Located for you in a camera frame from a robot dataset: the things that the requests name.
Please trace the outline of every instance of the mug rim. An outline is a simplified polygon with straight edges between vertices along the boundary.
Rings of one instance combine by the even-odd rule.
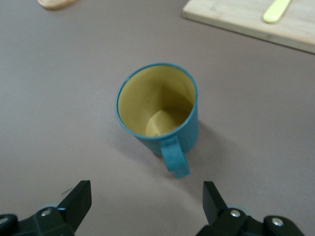
[[[193,87],[195,89],[195,102],[193,104],[193,107],[192,107],[192,110],[189,114],[189,116],[186,118],[186,120],[180,125],[178,126],[176,129],[174,129],[173,131],[169,132],[169,133],[166,133],[166,134],[163,134],[163,135],[160,135],[160,136],[145,136],[145,135],[141,135],[141,134],[138,134],[132,130],[130,130],[122,121],[120,115],[119,115],[119,111],[118,111],[118,100],[119,100],[119,97],[120,97],[120,94],[123,90],[123,87],[126,85],[126,83],[135,75],[137,74],[138,72],[140,72],[141,70],[144,70],[146,68],[149,68],[149,67],[153,67],[153,66],[159,66],[159,65],[167,65],[167,66],[172,66],[172,67],[175,67],[181,71],[183,71],[190,79],[190,81],[192,82],[193,84]],[[177,133],[180,129],[182,129],[187,123],[188,121],[191,119],[191,117],[194,115],[196,109],[197,109],[197,105],[198,105],[198,89],[197,89],[197,84],[195,82],[195,80],[193,79],[193,77],[190,75],[190,73],[185,70],[184,68],[182,68],[181,66],[179,65],[176,65],[176,64],[173,64],[173,63],[168,63],[168,62],[158,62],[158,63],[152,63],[152,64],[148,64],[148,65],[145,65],[145,66],[142,66],[141,68],[137,69],[136,71],[134,71],[132,74],[130,74],[126,79],[125,81],[123,82],[123,84],[120,86],[119,90],[118,90],[118,93],[117,93],[117,96],[116,96],[116,104],[115,104],[115,108],[116,108],[116,116],[118,118],[118,121],[120,123],[120,125],[125,129],[127,130],[130,134],[132,134],[133,136],[135,136],[136,138],[138,139],[146,139],[146,140],[160,140],[160,139],[165,139],[165,138],[168,138],[172,135],[174,135],[175,133]]]

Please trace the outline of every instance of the mug handle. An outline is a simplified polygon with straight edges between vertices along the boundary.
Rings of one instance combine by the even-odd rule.
[[[172,137],[160,142],[162,156],[168,171],[181,178],[190,174],[185,154],[182,152],[178,138]]]

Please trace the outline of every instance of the cutting board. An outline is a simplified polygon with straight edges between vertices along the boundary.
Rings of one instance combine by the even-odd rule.
[[[273,0],[190,0],[183,16],[216,27],[315,53],[315,0],[292,0],[274,24],[262,15]]]

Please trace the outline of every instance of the mug bottom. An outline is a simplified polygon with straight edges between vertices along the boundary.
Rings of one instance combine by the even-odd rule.
[[[167,108],[156,112],[149,120],[146,136],[157,137],[177,129],[189,116],[189,112],[179,108]]]

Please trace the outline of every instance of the teal mug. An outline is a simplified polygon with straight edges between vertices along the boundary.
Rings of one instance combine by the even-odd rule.
[[[162,156],[175,177],[190,174],[185,157],[198,137],[198,91],[192,76],[170,63],[133,72],[120,87],[116,115],[122,127]]]

